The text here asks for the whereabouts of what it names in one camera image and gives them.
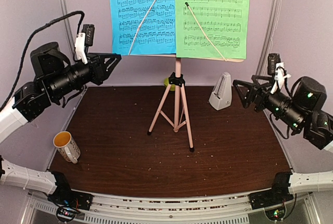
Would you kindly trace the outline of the white metronome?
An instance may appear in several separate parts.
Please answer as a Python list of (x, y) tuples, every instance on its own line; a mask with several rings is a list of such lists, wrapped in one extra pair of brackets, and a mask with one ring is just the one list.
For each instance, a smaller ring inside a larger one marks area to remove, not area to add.
[(232, 103), (232, 85), (231, 76), (228, 72), (222, 73), (219, 77), (211, 92), (209, 103), (215, 110), (230, 107)]

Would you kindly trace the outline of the pink music stand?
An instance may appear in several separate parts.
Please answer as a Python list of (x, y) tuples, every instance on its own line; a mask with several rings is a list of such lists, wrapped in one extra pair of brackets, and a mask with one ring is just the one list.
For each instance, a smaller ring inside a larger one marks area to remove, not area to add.
[[(152, 10), (153, 6), (155, 5), (157, 0), (153, 0), (152, 4), (150, 5), (149, 9), (147, 10), (146, 14), (144, 15), (142, 21), (140, 22), (139, 26), (137, 27), (135, 36), (132, 41), (132, 45), (130, 47), (128, 55), (130, 55), (133, 45), (136, 41), (137, 35), (146, 20), (147, 16), (149, 15), (150, 11)], [(211, 46), (217, 51), (217, 53), (220, 55), (220, 59), (214, 59), (214, 60), (222, 60), (225, 62), (233, 62), (233, 63), (240, 63), (244, 61), (243, 59), (227, 59), (225, 58), (222, 53), (217, 49), (217, 47), (213, 44), (213, 42), (208, 38), (208, 35), (203, 30), (201, 24), (199, 23), (197, 17), (195, 16), (195, 13), (193, 12), (192, 8), (188, 4), (188, 2), (185, 2), (186, 8), (190, 11), (192, 14), (197, 26), (201, 30), (203, 36), (206, 38), (206, 40), (211, 44)], [(147, 135), (151, 135), (153, 128), (157, 122), (157, 119), (159, 115), (162, 115), (167, 122), (173, 127), (173, 131), (177, 133), (181, 127), (186, 126), (187, 127), (187, 134), (188, 134), (188, 141), (189, 141), (189, 151), (193, 153), (195, 151), (194, 144), (193, 144), (193, 137), (191, 132), (191, 126), (190, 126), (190, 118), (189, 118), (189, 112), (188, 112), (188, 105), (187, 105), (187, 99), (186, 99), (186, 92), (185, 92), (185, 80), (183, 78), (182, 72), (182, 62), (181, 58), (178, 58), (175, 55), (175, 71), (172, 72), (172, 74), (168, 77), (168, 85), (165, 88), (165, 92), (162, 96), (162, 99), (160, 101), (160, 104), (156, 110), (156, 113), (154, 115), (154, 118), (151, 122), (151, 125), (147, 131)], [(169, 91), (171, 89), (171, 86), (175, 85), (175, 95), (174, 95), (174, 121), (172, 122), (171, 119), (162, 111), (162, 107), (165, 103), (165, 100), (169, 94)], [(182, 113), (179, 115), (180, 112), (180, 101), (182, 102)], [(185, 120), (182, 121), (182, 116), (185, 114)]]

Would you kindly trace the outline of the blue sheet music paper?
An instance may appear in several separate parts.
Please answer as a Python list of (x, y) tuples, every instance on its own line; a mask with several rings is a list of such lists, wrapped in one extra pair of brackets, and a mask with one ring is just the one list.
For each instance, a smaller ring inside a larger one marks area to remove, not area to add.
[(113, 52), (175, 54), (175, 0), (110, 0), (110, 10)]

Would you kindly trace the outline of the green sheet music paper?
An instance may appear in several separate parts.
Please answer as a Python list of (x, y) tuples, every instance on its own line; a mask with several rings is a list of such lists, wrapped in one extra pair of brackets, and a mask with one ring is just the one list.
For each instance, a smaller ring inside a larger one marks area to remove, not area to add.
[(242, 62), (250, 0), (175, 0), (178, 58)]

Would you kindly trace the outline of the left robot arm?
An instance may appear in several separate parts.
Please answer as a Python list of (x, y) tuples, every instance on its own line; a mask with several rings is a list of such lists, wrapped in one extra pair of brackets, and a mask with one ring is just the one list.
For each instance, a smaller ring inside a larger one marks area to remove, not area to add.
[[(32, 122), (51, 104), (65, 107), (65, 96), (72, 91), (80, 94), (90, 82), (103, 84), (122, 59), (120, 54), (87, 53), (87, 49), (85, 45), (83, 57), (73, 65), (59, 50), (57, 42), (44, 44), (31, 52), (34, 81), (19, 88), (1, 110), (1, 141)], [(63, 173), (37, 171), (5, 159), (1, 159), (1, 184), (54, 195), (63, 205), (75, 200)]]

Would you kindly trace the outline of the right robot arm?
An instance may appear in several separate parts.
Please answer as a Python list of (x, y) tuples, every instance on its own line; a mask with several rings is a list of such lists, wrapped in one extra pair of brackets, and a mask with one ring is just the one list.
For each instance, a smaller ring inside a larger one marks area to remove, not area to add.
[[(332, 152), (332, 115), (322, 111), (326, 89), (313, 78), (300, 77), (292, 87), (293, 95), (281, 91), (271, 92), (273, 78), (252, 76), (251, 82), (234, 80), (233, 86), (244, 108), (255, 103), (254, 110), (267, 109), (287, 125), (292, 135), (303, 134), (304, 139), (320, 150)], [(279, 203), (287, 194), (332, 190), (332, 171), (317, 173), (279, 172), (267, 200)]]

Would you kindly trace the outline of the green plastic bowl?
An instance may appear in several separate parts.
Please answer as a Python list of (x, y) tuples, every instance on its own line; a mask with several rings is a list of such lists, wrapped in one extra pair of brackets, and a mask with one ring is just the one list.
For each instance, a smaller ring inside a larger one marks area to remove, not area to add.
[[(167, 88), (169, 86), (169, 78), (164, 79), (164, 87)], [(175, 91), (175, 85), (171, 85), (170, 91)]]

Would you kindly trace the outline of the white patterned mug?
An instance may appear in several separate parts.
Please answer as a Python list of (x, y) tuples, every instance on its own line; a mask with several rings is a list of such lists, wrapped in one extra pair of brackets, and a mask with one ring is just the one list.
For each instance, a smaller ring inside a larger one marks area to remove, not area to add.
[(53, 138), (53, 145), (67, 162), (78, 163), (81, 151), (70, 132), (57, 133)]

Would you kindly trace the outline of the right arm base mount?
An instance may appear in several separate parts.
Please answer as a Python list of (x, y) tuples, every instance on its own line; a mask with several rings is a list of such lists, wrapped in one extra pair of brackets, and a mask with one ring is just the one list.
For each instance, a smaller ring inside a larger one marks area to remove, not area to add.
[[(263, 208), (266, 218), (275, 223), (286, 220), (293, 212), (297, 202), (297, 194), (290, 194), (288, 186), (289, 183), (275, 183), (268, 190), (250, 193), (249, 200), (252, 210)], [(291, 200), (293, 200), (293, 206), (287, 212), (286, 203)]]

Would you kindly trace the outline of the aluminium front rail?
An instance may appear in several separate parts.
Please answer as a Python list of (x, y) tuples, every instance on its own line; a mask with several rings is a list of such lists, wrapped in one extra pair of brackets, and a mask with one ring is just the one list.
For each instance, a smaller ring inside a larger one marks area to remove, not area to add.
[(250, 193), (216, 196), (156, 198), (92, 194), (88, 210), (72, 223), (276, 223), (273, 213), (285, 210), (280, 223), (321, 223), (313, 194), (253, 209)]

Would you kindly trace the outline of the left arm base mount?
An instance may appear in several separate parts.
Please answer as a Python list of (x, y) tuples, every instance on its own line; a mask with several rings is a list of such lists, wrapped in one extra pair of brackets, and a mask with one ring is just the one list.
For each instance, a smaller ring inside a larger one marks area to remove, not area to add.
[(90, 210), (93, 201), (92, 194), (75, 191), (65, 185), (58, 186), (53, 194), (45, 195), (57, 207), (55, 215), (62, 223), (73, 221), (81, 210)]

